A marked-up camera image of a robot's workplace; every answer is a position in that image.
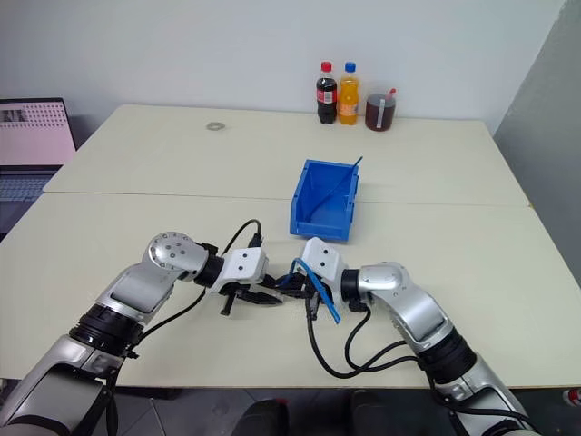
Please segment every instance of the blue plastic piece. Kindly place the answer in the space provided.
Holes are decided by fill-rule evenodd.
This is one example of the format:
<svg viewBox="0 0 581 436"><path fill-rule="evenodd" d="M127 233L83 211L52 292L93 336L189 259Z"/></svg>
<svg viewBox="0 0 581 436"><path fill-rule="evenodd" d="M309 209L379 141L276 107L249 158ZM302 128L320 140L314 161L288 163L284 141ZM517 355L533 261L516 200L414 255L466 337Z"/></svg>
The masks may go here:
<svg viewBox="0 0 581 436"><path fill-rule="evenodd" d="M292 197L290 233L347 241L358 181L356 164L307 160Z"/></svg>
<svg viewBox="0 0 581 436"><path fill-rule="evenodd" d="M345 72L346 73L355 73L355 63L354 62L346 62L345 63Z"/></svg>
<svg viewBox="0 0 581 436"><path fill-rule="evenodd" d="M335 309L335 305L333 304L333 302L331 301L331 299L327 295L327 291L325 291L325 288L321 284L319 277L317 277L317 275L312 271L312 269L309 268L309 265L307 265L305 262L303 262L300 257L296 257L292 260L292 263L290 264L289 273L282 281L281 286L284 284L287 284L289 282L289 279L291 278L291 275L294 272L294 267L296 266L297 263L307 272L310 280L315 285L315 289L319 293L320 298L323 300L323 302L327 306L327 309L329 309L330 315L333 317L333 320L335 321L336 324L339 324L341 321L341 317L339 316L337 309Z"/></svg>

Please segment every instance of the black cable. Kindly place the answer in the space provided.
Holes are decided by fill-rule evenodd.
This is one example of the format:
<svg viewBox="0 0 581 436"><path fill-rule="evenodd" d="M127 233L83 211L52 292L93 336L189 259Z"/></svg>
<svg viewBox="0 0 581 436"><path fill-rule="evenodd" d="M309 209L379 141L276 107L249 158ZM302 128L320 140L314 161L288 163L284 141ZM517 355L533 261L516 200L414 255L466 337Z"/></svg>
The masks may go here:
<svg viewBox="0 0 581 436"><path fill-rule="evenodd" d="M107 404L105 410L105 422L107 427L107 434L109 436L116 436L119 429L119 413L117 411L117 403L115 402L115 387L117 386L117 377L119 372L115 371L107 378L107 389L111 393L111 400Z"/></svg>
<svg viewBox="0 0 581 436"><path fill-rule="evenodd" d="M347 364L351 368L353 368L354 370L357 370L360 367L358 366L358 364L356 364L355 362L353 362L353 360L351 359L351 356L350 356L351 344L353 343L353 340L355 339L355 335L359 332L359 330L361 330L363 328L363 326L365 325L365 323L367 321L369 321L369 318L371 318L371 309L366 305L365 306L365 317L359 322L359 324L357 324L355 326L355 328L353 329L353 331L350 333L349 337L347 338L347 341L345 342L345 349L344 349L345 360L347 361ZM383 350L381 350L380 352L378 352L379 357L381 357L384 354L390 352L394 348L400 347L400 346L405 345L405 344L406 344L405 341L396 341L396 342L393 342L390 345L388 345L387 347L385 347ZM377 371L387 370L387 368L391 368L394 364L396 364L396 363L393 363L393 362L395 362L395 360L394 361L391 361L391 362L383 363L382 365L369 367L364 372L377 372Z"/></svg>
<svg viewBox="0 0 581 436"><path fill-rule="evenodd" d="M259 235L262 236L262 224L260 221L258 221L255 218L252 218L251 220L248 220L246 223L244 223L243 225L241 225L240 229L238 229L238 232L236 232L234 234L234 236L232 236L232 239L230 239L230 242L226 245L226 248L224 248L224 251L222 252L222 256L224 254L226 254L228 252L228 250L231 249L232 245L234 244L234 242L236 242L236 240L238 239L238 236L240 236L240 233L242 233L242 231L248 227L249 225L251 225L252 223L256 224L256 233L255 235Z"/></svg>
<svg viewBox="0 0 581 436"><path fill-rule="evenodd" d="M184 315L185 313L189 312L191 309L196 307L198 305L198 303L202 300L202 298L205 294L206 294L206 288L203 288L202 293L200 293L200 295L198 295L198 298L196 298L196 300L192 304L190 304L188 307L180 310L179 312L175 313L174 315L170 316L169 318L167 318L161 322L158 322L151 329L148 329L147 332L144 332L141 335L141 337L139 338L139 343L141 343L147 336L149 336L153 332L161 329L165 324L172 322L176 318L179 318L180 316Z"/></svg>
<svg viewBox="0 0 581 436"><path fill-rule="evenodd" d="M519 413L517 411L504 411L502 409L473 409L470 407L465 407L460 404L457 404L451 399L449 399L450 401L446 401L444 398L442 398L440 393L436 391L436 384L429 376L428 383L434 401L440 406L444 406L455 413L464 413L466 415L481 415L481 416L504 416L507 418L512 418L517 421L525 422L526 424L528 424L532 431L541 434L540 431L535 426L535 424L530 420L530 418L528 418L526 415L522 413Z"/></svg>
<svg viewBox="0 0 581 436"><path fill-rule="evenodd" d="M305 299L305 310L307 312L307 330L309 332L310 347L312 348L313 352L315 353L315 356L317 357L317 360L319 361L319 363L323 367L323 369L326 372L328 372L330 375L332 375L333 377L337 377L338 379L350 379L352 377L355 377L356 375L361 374L362 372L366 372L369 368L371 368L371 365L373 363L375 363L381 356L383 356L383 354L385 354L385 352L384 352L385 349L381 350L380 352L375 354L371 359L369 359L368 361L363 363L360 367L358 367L357 369L355 369L351 372L335 371L325 361L325 358L323 357L323 355L320 352L319 345L317 345L317 339L315 338L315 332L313 330L313 325L312 325L312 314L310 313L310 298ZM403 357L399 357L398 359L394 359L391 362L385 363L385 365L388 365L386 367L390 368L390 367L397 365L399 363L408 362L408 361L417 362L418 358L416 356L403 356Z"/></svg>

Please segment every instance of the blue plastic bin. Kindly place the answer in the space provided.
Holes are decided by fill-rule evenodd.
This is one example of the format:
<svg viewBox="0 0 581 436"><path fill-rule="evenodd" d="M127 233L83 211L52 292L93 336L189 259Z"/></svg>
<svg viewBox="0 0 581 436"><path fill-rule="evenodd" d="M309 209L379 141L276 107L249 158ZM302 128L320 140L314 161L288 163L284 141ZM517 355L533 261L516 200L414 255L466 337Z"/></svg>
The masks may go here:
<svg viewBox="0 0 581 436"><path fill-rule="evenodd" d="M290 233L347 241L359 167L307 160L292 197Z"/></svg>

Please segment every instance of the laptop keyboard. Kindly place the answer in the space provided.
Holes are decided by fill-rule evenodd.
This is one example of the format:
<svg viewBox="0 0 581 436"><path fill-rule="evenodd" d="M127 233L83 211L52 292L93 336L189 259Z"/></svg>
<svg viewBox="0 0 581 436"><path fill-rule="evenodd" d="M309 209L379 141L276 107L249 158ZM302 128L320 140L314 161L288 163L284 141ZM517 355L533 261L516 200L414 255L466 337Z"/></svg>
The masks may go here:
<svg viewBox="0 0 581 436"><path fill-rule="evenodd" d="M0 202L33 202L47 182L46 177L0 178Z"/></svg>

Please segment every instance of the bottle label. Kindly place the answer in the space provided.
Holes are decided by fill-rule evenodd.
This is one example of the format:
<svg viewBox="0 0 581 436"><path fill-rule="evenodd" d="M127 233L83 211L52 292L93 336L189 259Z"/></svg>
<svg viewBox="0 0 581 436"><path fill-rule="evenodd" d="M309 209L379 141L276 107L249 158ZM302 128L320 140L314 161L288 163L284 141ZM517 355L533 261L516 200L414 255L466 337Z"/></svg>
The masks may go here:
<svg viewBox="0 0 581 436"><path fill-rule="evenodd" d="M339 103L339 113L344 116L357 115L357 104Z"/></svg>
<svg viewBox="0 0 581 436"><path fill-rule="evenodd" d="M317 101L319 103L329 104L335 103L337 101L337 90L332 91L320 91L317 90Z"/></svg>

